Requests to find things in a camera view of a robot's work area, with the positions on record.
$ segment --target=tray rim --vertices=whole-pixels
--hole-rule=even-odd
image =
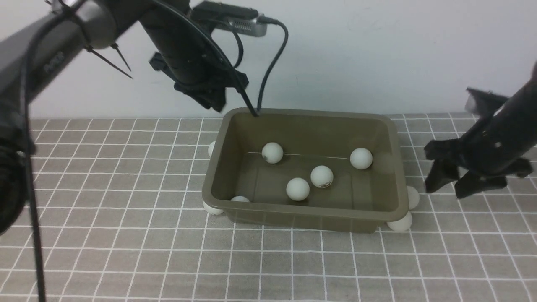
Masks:
[[[292,215],[308,215],[330,218],[348,218],[369,221],[396,221],[402,219],[409,210],[408,192],[406,179],[403,169],[403,160],[401,157],[401,147],[397,136],[397,128],[394,122],[386,116],[372,113],[349,113],[336,111],[315,111],[315,110],[300,110],[300,109],[263,109],[261,114],[288,114],[300,116],[322,116],[322,117],[342,117],[342,118],[360,118],[360,119],[376,119],[384,122],[388,127],[390,136],[390,146],[393,150],[394,170],[396,177],[397,196],[399,205],[396,209],[390,212],[366,211],[366,210],[349,210],[340,208],[328,207],[307,207],[298,205],[277,205],[264,203],[238,203],[229,200],[217,199],[212,194],[212,186],[214,175],[216,172],[218,161],[220,160],[220,152],[222,150],[223,140],[226,137],[228,126],[231,119],[236,114],[249,113],[246,108],[237,108],[230,110],[224,115],[222,125],[216,137],[213,154],[209,160],[209,166],[205,176],[204,184],[201,190],[201,195],[205,203],[209,206],[218,208],[224,211],[254,211],[265,213],[281,213]]]

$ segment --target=tabletop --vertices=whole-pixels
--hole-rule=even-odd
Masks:
[[[424,145],[467,113],[395,114],[409,232],[230,222],[203,208],[221,119],[34,120],[48,301],[537,301],[537,180],[427,195]],[[537,149],[527,155],[537,161]],[[36,301],[28,213],[0,237],[0,301]]]

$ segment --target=ball inside tray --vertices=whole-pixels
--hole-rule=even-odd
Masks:
[[[319,189],[328,188],[333,180],[334,174],[327,166],[317,166],[311,171],[311,183]]]
[[[373,163],[373,154],[366,148],[355,149],[351,153],[351,165],[359,170],[365,170]]]
[[[269,142],[263,147],[261,156],[267,163],[275,164],[284,157],[284,149],[278,143]]]

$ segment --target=white ball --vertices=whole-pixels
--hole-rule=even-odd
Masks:
[[[410,229],[410,226],[412,226],[412,214],[408,212],[402,219],[398,221],[387,222],[386,224],[389,228],[396,232],[405,232]]]
[[[327,166],[318,166],[311,171],[311,183],[320,189],[328,188],[334,180],[332,170]]]
[[[367,169],[372,163],[373,154],[366,148],[358,148],[351,153],[351,165],[357,169]]]
[[[418,190],[414,189],[413,187],[409,185],[407,185],[407,191],[408,191],[408,209],[413,210],[415,207],[418,206],[419,193],[418,193]]]
[[[281,161],[281,159],[283,158],[284,150],[279,144],[275,142],[269,142],[265,145],[265,147],[263,147],[261,155],[267,163],[275,164]]]
[[[303,178],[293,178],[287,183],[286,191],[290,199],[301,202],[309,195],[309,184]]]
[[[213,156],[213,150],[214,150],[214,144],[216,143],[216,141],[213,141],[210,145],[209,145],[209,157]]]
[[[224,210],[221,210],[219,208],[213,208],[205,202],[203,202],[203,207],[205,208],[205,211],[207,211],[207,213],[211,215],[220,215],[224,212]]]
[[[244,196],[235,196],[231,199],[232,202],[249,203],[250,201]]]

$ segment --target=white wall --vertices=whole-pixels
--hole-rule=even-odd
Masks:
[[[462,111],[473,86],[511,95],[537,59],[535,0],[225,0],[254,7],[289,28],[288,48],[269,80],[266,107],[409,113]],[[0,38],[49,7],[41,0],[0,1]],[[230,33],[215,40],[236,56]],[[282,40],[270,27],[244,38],[248,93]],[[80,55],[32,105],[36,117],[218,116],[176,92],[148,64],[155,51],[140,25],[119,45],[129,80],[90,54]],[[117,55],[107,57],[121,63]],[[226,110],[243,106],[228,92]]]

